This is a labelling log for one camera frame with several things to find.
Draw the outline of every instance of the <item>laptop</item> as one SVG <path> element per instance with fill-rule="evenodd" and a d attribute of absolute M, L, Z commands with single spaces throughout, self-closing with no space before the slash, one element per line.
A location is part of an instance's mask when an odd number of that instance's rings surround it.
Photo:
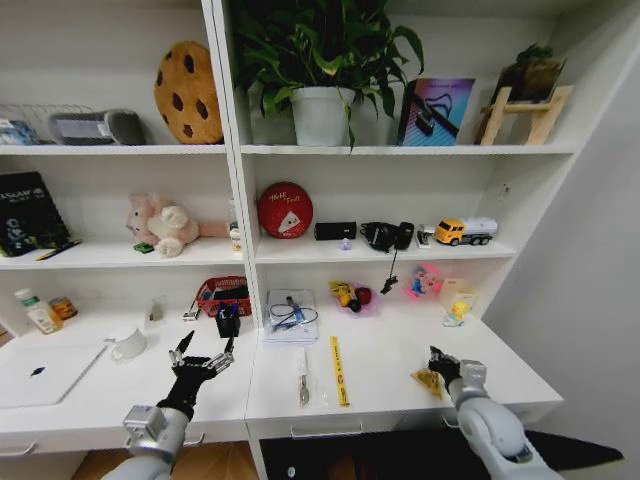
<path fill-rule="evenodd" d="M 0 408 L 55 405 L 106 345 L 28 348 L 0 364 Z"/>

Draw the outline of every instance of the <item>ruler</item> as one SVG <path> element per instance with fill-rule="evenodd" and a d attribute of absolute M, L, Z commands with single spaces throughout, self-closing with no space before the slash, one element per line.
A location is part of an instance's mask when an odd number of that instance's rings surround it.
<path fill-rule="evenodd" d="M 329 337 L 329 343 L 331 345 L 331 358 L 333 359 L 333 372 L 336 376 L 336 388 L 338 389 L 338 403 L 341 407 L 348 407 L 349 399 L 347 397 L 347 385 L 344 383 L 338 337 Z"/>

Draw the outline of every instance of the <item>toy truck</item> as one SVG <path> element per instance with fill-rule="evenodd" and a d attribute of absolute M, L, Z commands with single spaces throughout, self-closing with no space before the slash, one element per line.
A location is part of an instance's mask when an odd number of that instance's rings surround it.
<path fill-rule="evenodd" d="M 497 231 L 498 223 L 492 218 L 445 218 L 436 227 L 435 239 L 452 247 L 486 245 Z"/>

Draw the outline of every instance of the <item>mug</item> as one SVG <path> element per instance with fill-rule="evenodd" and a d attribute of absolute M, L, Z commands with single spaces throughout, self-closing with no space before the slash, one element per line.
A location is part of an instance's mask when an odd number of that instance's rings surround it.
<path fill-rule="evenodd" d="M 112 342 L 111 357 L 114 360 L 134 358 L 147 347 L 147 338 L 138 327 L 122 327 L 113 332 L 108 341 Z"/>

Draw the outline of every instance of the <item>robotic arm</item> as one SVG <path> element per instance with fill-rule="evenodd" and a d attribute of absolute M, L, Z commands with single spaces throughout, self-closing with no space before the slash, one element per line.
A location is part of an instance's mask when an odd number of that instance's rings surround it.
<path fill-rule="evenodd" d="M 233 337 L 223 353 L 214 358 L 184 357 L 193 331 L 175 350 L 169 351 L 176 381 L 164 400 L 155 407 L 135 405 L 123 423 L 129 432 L 127 448 L 133 458 L 121 463 L 103 480 L 167 480 L 184 445 L 185 430 L 193 418 L 200 386 L 233 363 Z"/>
<path fill-rule="evenodd" d="M 442 375 L 469 446 L 494 480 L 558 480 L 524 434 L 522 423 L 484 389 L 487 367 L 431 347 L 429 369 Z"/>

